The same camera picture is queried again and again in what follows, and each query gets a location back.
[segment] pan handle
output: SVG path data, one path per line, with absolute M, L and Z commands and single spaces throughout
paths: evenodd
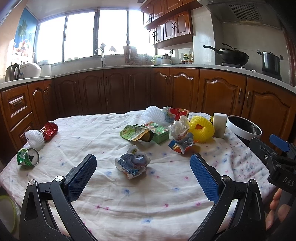
M 230 47 L 230 48 L 232 48 L 232 49 L 236 49 L 236 48 L 233 48 L 233 47 L 231 47 L 230 45 L 228 45 L 228 44 L 224 44 L 224 43 L 222 43 L 223 45 L 226 45 L 226 46 L 228 46 L 228 47 Z
M 212 47 L 212 46 L 204 45 L 203 47 L 204 47 L 204 48 L 207 48 L 207 49 L 214 50 L 214 51 L 215 51 L 216 53 L 218 53 L 218 54 L 223 54 L 222 51 L 220 51 L 220 50 L 218 50 L 218 49 L 215 49 L 215 48 Z

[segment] faucet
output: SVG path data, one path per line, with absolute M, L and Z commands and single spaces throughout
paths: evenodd
M 94 55 L 97 55 L 99 49 L 100 49 L 101 52 L 102 52 L 102 59 L 101 59 L 101 61 L 102 61 L 102 67 L 105 67 L 106 64 L 105 64 L 104 50 L 101 49 L 101 48 L 97 48 L 97 49 L 94 51 Z

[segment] blue gripper pad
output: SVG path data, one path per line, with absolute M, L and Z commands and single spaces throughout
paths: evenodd
M 96 157 L 88 154 L 77 167 L 72 168 L 65 176 L 65 196 L 68 202 L 74 202 L 79 198 L 95 170 Z
M 194 154 L 190 158 L 190 167 L 207 198 L 210 201 L 217 203 L 220 196 L 219 185 L 208 170 L 210 166 L 199 154 Z
M 269 141 L 283 152 L 288 152 L 290 150 L 289 144 L 274 134 L 270 135 Z

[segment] wall mural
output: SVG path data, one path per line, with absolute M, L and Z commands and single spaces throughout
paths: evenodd
M 25 8 L 15 34 L 12 63 L 33 62 L 33 46 L 38 21 Z

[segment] small cardboard box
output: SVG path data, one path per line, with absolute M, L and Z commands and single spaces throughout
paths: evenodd
M 152 121 L 146 124 L 143 124 L 142 126 L 152 131 L 155 131 L 154 137 L 152 140 L 155 141 L 157 144 L 160 144 L 161 142 L 164 142 L 169 138 L 170 131 L 168 128 L 160 126 Z

